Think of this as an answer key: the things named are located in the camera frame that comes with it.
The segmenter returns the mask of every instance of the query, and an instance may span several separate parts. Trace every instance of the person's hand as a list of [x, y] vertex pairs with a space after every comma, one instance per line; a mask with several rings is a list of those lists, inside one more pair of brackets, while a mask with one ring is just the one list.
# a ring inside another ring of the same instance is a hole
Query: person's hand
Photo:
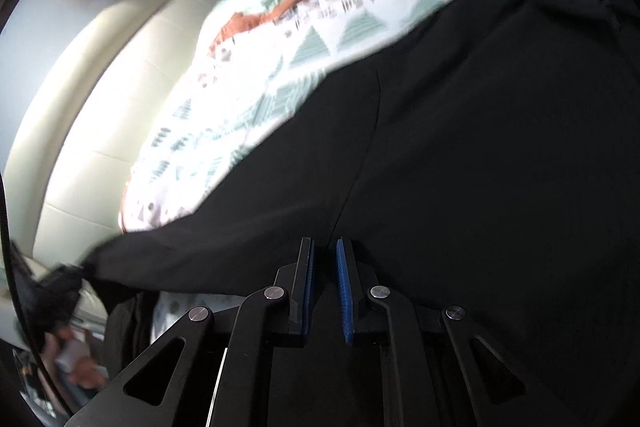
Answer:
[[[60, 342], [58, 341], [57, 336], [52, 333], [44, 334], [45, 344], [42, 353], [40, 354], [40, 358], [42, 359], [42, 363], [44, 364], [45, 370], [49, 373], [51, 381], [56, 386], [58, 392], [62, 395], [62, 398], [66, 401], [67, 404], [70, 404], [69, 396], [66, 393], [66, 390], [60, 385], [60, 382], [56, 378], [56, 358], [59, 356], [62, 349], [60, 347]], [[44, 390], [45, 395], [51, 402], [53, 408], [59, 413], [66, 414], [65, 409], [62, 407], [60, 402], [58, 401], [56, 395], [49, 387], [49, 383], [42, 376], [40, 370], [38, 370], [38, 379], [42, 384], [42, 388]]]
[[107, 385], [107, 379], [98, 372], [98, 364], [91, 357], [78, 359], [73, 371], [66, 375], [66, 379], [85, 389], [97, 389], [98, 391], [103, 390]]
[[[60, 341], [74, 340], [74, 332], [70, 326], [56, 330], [55, 335], [45, 333], [45, 347], [41, 354], [42, 362], [50, 375], [55, 375], [56, 359], [62, 348]], [[98, 371], [98, 363], [92, 357], [81, 357], [74, 362], [71, 372], [66, 374], [66, 380], [84, 389], [98, 389], [101, 391], [107, 385], [107, 379]]]

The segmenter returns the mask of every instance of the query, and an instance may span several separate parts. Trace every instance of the bed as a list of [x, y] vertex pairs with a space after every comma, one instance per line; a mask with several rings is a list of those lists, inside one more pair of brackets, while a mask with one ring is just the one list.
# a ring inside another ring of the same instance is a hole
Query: bed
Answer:
[[[233, 12], [277, 2], [219, 1], [123, 3], [60, 57], [4, 174], [12, 238], [30, 262], [77, 263], [121, 230], [189, 214], [328, 72], [397, 41], [451, 0], [307, 0], [209, 53]], [[162, 293], [152, 339], [194, 304], [241, 299]], [[90, 288], [78, 315], [104, 323]]]

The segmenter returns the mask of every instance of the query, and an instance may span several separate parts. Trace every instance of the black fabric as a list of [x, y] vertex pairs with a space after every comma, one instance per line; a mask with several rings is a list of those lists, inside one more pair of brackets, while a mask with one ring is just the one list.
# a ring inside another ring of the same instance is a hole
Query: black fabric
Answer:
[[335, 284], [319, 285], [305, 349], [274, 349], [268, 425], [383, 427], [379, 350], [345, 344]]
[[[462, 305], [602, 425], [640, 375], [639, 43], [631, 0], [455, 0], [330, 74], [193, 216], [86, 265], [136, 289], [247, 295], [303, 235], [330, 270], [345, 235], [383, 283]], [[314, 349], [280, 360], [315, 397], [298, 424], [376, 425], [356, 382], [356, 412], [329, 418], [323, 364], [358, 362]]]
[[151, 341], [151, 323], [158, 292], [142, 291], [109, 310], [101, 363], [113, 378]]

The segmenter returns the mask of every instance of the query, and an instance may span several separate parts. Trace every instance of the white blanket with geometric pattern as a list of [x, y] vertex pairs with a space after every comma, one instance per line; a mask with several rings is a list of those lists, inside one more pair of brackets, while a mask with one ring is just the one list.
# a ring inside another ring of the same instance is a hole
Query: white blanket with geometric pattern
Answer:
[[[398, 41], [450, 1], [306, 0], [212, 57], [199, 45], [132, 169], [123, 228], [154, 229], [193, 212], [329, 72]], [[234, 0], [221, 6], [203, 27], [211, 40]]]

